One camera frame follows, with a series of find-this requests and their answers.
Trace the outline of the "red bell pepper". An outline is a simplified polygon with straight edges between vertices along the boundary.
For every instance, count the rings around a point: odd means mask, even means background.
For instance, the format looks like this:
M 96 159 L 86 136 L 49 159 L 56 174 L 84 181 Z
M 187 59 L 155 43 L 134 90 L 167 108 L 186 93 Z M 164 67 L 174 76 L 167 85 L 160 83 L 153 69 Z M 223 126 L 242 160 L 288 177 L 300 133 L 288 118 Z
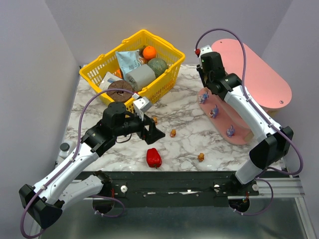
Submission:
M 147 150 L 147 164 L 151 168 L 159 168 L 162 165 L 162 158 L 155 148 Z

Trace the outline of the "purple bunny toy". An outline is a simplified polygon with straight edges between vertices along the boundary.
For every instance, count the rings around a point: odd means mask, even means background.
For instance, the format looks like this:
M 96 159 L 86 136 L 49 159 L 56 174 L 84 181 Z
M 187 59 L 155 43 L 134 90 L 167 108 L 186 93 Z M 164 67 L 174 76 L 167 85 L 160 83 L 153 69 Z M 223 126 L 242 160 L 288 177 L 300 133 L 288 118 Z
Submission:
M 235 128 L 233 125 L 231 125 L 230 128 L 228 128 L 226 131 L 226 136 L 233 137 L 234 135 L 235 135 Z

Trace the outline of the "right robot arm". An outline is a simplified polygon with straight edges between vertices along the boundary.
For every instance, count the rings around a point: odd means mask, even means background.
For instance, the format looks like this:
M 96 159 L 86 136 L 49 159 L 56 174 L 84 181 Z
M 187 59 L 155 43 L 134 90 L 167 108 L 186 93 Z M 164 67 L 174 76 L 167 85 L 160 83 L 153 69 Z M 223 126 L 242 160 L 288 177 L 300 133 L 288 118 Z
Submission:
M 289 126 L 281 127 L 257 105 L 236 74 L 226 73 L 218 52 L 205 47 L 197 49 L 196 54 L 203 85 L 231 106 L 257 139 L 258 144 L 249 152 L 249 160 L 234 174 L 237 186 L 246 185 L 288 153 L 294 132 Z

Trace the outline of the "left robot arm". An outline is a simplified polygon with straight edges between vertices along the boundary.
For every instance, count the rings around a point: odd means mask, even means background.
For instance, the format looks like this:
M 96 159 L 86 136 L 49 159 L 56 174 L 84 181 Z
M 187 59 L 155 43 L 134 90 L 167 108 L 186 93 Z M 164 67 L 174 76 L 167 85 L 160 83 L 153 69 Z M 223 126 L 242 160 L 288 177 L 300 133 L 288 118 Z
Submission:
M 138 98 L 133 106 L 135 112 L 131 113 L 124 103 L 110 103 L 101 120 L 86 131 L 76 148 L 58 167 L 34 185 L 23 185 L 18 192 L 23 215 L 29 214 L 43 230 L 47 229 L 60 218 L 68 205 L 98 195 L 109 186 L 110 178 L 100 172 L 80 182 L 75 190 L 71 190 L 69 184 L 113 147 L 119 136 L 136 133 L 146 144 L 153 144 L 165 136 L 157 129 L 155 121 L 145 114 L 152 106 L 147 98 Z

